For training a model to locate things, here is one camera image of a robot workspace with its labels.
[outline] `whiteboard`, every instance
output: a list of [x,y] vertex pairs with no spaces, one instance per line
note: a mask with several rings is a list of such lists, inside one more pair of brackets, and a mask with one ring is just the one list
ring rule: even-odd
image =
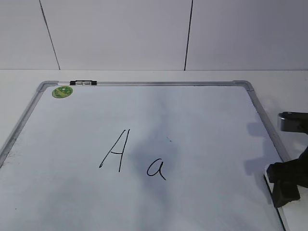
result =
[[57,87],[2,151],[0,230],[283,230],[263,181],[281,159],[245,88]]

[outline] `round sticker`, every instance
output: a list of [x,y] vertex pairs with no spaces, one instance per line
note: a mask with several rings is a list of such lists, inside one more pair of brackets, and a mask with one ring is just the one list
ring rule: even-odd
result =
[[54,98],[65,98],[67,96],[70,96],[73,93],[73,89],[68,86],[63,86],[56,88],[52,91],[52,96]]

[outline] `black plastic part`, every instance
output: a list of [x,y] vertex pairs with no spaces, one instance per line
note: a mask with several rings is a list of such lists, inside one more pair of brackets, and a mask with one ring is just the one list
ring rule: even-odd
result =
[[270,165],[267,175],[274,183],[272,200],[276,208],[299,200],[297,186],[308,188],[308,148],[296,160]]
[[276,208],[280,208],[291,201],[298,201],[299,199],[300,195],[296,184],[282,180],[274,184],[272,200]]
[[283,120],[281,131],[308,134],[308,113],[283,112],[279,117]]

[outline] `table surface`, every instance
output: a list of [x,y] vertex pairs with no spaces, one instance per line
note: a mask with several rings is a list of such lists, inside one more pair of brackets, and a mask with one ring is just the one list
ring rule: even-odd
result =
[[46,80],[97,81],[232,81],[247,80],[291,158],[298,158],[308,145],[306,134],[278,131],[277,114],[308,112],[308,71],[0,71],[0,146],[10,135],[37,86]]

